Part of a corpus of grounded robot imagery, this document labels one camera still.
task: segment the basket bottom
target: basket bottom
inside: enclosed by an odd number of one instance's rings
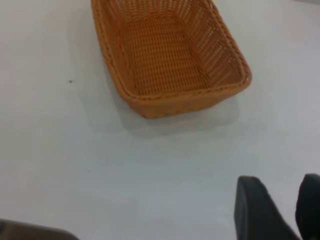
[[[134,21],[122,30],[124,54],[139,95],[183,93],[210,87],[184,25],[174,16]]]
[[[198,112],[213,107],[230,97],[230,95],[221,95],[214,98],[199,98],[189,101],[179,101],[161,105],[141,106],[129,104],[129,106],[146,119],[159,119],[186,113]]]

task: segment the basket rim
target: basket rim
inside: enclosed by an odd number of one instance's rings
[[[127,87],[124,81],[122,80],[120,74],[118,73],[117,63],[114,61],[114,54],[110,48],[108,35],[106,34],[105,28],[103,26],[103,17],[101,14],[101,0],[91,0],[93,16],[98,18],[98,21],[95,18],[96,28],[99,27],[101,30],[101,37],[106,47],[106,51],[109,56],[105,56],[105,62],[112,77],[112,80],[115,84],[115,87],[119,95],[128,102],[171,102],[181,99],[198,99],[205,97],[219,97],[225,94],[233,95],[238,92],[241,92],[247,88],[252,82],[252,72],[248,66],[247,61],[245,60],[243,54],[240,52],[239,47],[237,46],[236,41],[229,32],[227,26],[225,25],[218,8],[214,5],[212,0],[196,0],[202,1],[207,10],[210,12],[210,16],[215,19],[219,30],[222,33],[225,43],[228,45],[231,53],[236,59],[237,67],[240,69],[240,75],[242,76],[241,80],[238,83],[226,84],[218,87],[185,91],[185,92],[172,92],[172,93],[162,93],[157,95],[139,95],[131,92]]]

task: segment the white surface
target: white surface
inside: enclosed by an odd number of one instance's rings
[[[0,1],[0,218],[81,240],[235,240],[236,181],[254,175],[297,229],[299,184],[320,173],[320,5],[215,3],[251,87],[145,120],[115,93],[89,0]]]

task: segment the orange basket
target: orange basket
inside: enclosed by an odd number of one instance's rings
[[[209,108],[251,71],[211,0],[91,0],[119,95],[145,118]]]

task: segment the woven basket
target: woven basket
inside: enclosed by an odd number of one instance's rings
[[[209,108],[252,75],[211,0],[91,0],[119,95],[145,118]]]

